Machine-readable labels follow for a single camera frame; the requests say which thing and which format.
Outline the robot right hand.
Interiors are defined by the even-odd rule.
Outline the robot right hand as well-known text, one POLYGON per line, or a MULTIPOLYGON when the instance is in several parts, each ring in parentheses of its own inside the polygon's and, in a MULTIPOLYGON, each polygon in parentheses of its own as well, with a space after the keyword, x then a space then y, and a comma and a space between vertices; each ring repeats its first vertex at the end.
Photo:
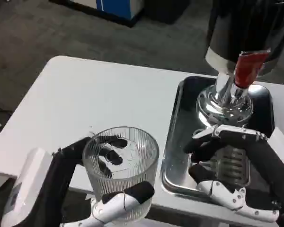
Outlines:
POLYGON ((195 134, 183 151, 191 154, 194 165, 188 172, 201 192, 235 214, 284 227, 284 134, 278 128, 267 137, 253 129, 215 125, 195 134), (226 146, 246 152, 270 193, 231 186, 201 166, 226 146))

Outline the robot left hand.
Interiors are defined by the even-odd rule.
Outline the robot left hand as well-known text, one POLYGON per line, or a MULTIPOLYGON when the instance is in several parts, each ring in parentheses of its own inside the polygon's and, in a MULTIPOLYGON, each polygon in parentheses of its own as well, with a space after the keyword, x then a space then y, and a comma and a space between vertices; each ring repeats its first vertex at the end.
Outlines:
POLYGON ((29 152, 2 216, 2 227, 103 227, 148 202, 153 186, 142 181, 91 201, 90 216, 62 222, 62 205, 77 164, 88 142, 85 137, 55 153, 41 148, 29 152))

